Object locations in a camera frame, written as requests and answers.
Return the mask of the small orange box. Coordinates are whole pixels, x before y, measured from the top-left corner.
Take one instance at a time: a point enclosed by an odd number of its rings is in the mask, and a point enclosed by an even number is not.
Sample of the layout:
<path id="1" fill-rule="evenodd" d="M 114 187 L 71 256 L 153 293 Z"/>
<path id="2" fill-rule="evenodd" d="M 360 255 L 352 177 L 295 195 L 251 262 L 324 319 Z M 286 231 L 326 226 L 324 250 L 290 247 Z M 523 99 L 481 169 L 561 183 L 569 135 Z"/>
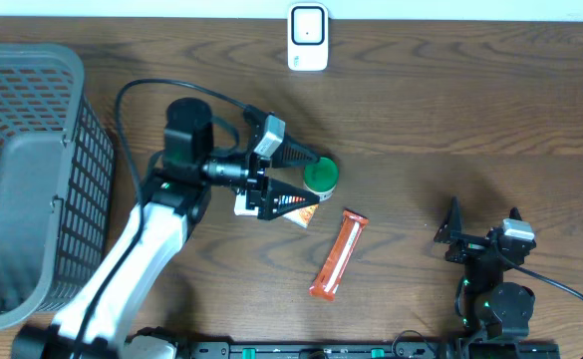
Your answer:
<path id="1" fill-rule="evenodd" d="M 307 228 L 318 207 L 318 204 L 309 205 L 285 213 L 283 217 L 302 228 Z"/>

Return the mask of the green lid supplement bottle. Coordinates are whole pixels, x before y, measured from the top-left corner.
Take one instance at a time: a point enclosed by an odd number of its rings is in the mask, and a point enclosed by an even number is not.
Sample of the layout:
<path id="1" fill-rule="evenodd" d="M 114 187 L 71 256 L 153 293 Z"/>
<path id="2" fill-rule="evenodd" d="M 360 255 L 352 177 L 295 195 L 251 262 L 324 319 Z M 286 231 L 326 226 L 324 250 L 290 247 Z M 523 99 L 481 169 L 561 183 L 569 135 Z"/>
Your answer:
<path id="1" fill-rule="evenodd" d="M 328 200 L 333 195 L 338 180 L 337 165 L 326 157 L 321 157 L 315 164 L 308 165 L 303 172 L 303 187 L 316 194 L 321 201 Z"/>

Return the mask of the grey plastic mesh basket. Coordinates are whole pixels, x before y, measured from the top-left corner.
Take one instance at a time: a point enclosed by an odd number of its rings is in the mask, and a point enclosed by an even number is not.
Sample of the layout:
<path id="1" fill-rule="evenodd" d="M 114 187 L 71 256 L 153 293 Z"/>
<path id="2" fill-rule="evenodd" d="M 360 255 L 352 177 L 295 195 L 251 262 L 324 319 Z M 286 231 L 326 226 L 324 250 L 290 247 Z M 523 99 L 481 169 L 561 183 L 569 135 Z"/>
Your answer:
<path id="1" fill-rule="evenodd" d="M 0 44 L 0 330 L 70 302 L 99 267 L 115 149 L 69 48 Z"/>

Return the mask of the white green Panadol box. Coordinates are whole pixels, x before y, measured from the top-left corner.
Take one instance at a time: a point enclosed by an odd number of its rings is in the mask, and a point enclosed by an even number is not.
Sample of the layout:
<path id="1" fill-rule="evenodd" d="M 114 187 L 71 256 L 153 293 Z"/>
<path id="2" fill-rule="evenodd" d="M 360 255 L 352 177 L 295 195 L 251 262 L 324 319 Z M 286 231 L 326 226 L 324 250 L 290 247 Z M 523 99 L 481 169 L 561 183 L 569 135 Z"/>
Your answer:
<path id="1" fill-rule="evenodd" d="M 239 193 L 235 198 L 234 213 L 236 215 L 257 216 L 259 207 L 249 202 L 247 192 Z"/>

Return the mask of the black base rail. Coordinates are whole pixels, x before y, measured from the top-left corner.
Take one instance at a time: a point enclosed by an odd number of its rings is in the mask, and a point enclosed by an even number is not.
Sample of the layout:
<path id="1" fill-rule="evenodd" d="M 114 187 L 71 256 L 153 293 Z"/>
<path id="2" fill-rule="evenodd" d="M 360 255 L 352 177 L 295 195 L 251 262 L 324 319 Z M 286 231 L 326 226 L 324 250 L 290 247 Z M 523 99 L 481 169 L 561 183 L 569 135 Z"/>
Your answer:
<path id="1" fill-rule="evenodd" d="M 555 344 L 456 344 L 399 341 L 391 343 L 262 344 L 220 341 L 191 342 L 180 355 L 185 359 L 559 359 Z"/>

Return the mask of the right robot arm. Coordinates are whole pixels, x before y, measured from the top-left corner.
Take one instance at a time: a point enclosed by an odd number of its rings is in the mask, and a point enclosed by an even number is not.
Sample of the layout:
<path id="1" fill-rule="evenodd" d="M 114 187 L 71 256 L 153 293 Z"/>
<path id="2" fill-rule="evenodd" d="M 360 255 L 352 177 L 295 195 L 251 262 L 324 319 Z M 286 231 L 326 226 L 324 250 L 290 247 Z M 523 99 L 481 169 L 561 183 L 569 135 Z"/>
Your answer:
<path id="1" fill-rule="evenodd" d="M 519 358 L 519 342 L 529 334 L 535 295 L 526 286 L 506 282 L 504 272 L 520 266 L 536 247 L 535 233 L 513 208 L 501 225 L 483 236 L 462 229 L 458 199 L 434 237 L 448 246 L 444 259 L 464 267 L 455 293 L 454 310 L 465 334 L 444 349 L 444 358 Z"/>

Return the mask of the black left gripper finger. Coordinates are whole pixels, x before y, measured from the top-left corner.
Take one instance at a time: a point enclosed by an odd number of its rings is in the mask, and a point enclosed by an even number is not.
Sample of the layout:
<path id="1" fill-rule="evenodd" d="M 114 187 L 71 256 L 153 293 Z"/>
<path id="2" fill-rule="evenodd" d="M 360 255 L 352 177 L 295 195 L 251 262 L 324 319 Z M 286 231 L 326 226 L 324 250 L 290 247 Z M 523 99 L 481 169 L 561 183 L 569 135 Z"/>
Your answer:
<path id="1" fill-rule="evenodd" d="M 316 164 L 319 160 L 320 156 L 316 152 L 286 134 L 282 144 L 271 157 L 271 166 L 275 169 L 306 167 Z"/>
<path id="2" fill-rule="evenodd" d="M 258 218 L 272 220 L 319 202 L 320 198 L 308 190 L 277 179 L 266 178 L 258 204 Z"/>

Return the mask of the white barcode scanner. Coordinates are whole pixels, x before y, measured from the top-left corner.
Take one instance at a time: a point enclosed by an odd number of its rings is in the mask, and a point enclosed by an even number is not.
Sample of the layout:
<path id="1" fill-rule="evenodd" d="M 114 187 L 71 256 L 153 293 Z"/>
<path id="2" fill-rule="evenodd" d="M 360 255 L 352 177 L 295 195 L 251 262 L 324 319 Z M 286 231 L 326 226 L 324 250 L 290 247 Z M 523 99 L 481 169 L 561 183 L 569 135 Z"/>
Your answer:
<path id="1" fill-rule="evenodd" d="M 292 4 L 287 15 L 287 65 L 298 72 L 323 71 L 329 59 L 329 13 L 317 2 Z"/>

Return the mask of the orange snack bar packet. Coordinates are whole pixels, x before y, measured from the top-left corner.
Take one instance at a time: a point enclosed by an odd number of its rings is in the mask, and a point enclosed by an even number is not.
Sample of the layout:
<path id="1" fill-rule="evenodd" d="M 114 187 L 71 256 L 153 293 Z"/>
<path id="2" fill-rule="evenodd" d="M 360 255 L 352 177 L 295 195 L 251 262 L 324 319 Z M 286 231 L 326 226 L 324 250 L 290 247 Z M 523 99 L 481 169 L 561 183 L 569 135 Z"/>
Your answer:
<path id="1" fill-rule="evenodd" d="M 328 301 L 334 301 L 342 276 L 355 246 L 369 220 L 353 211 L 345 209 L 341 228 L 336 241 L 309 293 Z"/>

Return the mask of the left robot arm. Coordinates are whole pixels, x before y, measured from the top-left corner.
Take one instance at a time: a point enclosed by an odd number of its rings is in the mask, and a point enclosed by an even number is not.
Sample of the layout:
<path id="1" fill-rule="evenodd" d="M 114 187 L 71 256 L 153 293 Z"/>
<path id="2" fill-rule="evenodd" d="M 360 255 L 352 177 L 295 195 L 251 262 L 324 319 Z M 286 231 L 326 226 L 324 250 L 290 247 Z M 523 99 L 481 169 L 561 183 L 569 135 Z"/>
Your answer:
<path id="1" fill-rule="evenodd" d="M 14 358 L 178 358 L 185 344 L 156 330 L 129 334 L 146 296 L 206 212 L 213 186 L 235 190 L 239 215 L 271 220 L 318 203 L 316 194 L 266 176 L 268 168 L 304 167 L 320 157 L 286 134 L 285 124 L 253 106 L 242 109 L 252 134 L 245 151 L 218 148 L 222 120 L 204 101 L 183 98 L 166 110 L 164 148 L 153 156 L 129 221 L 90 281 L 46 328 L 26 325 Z"/>

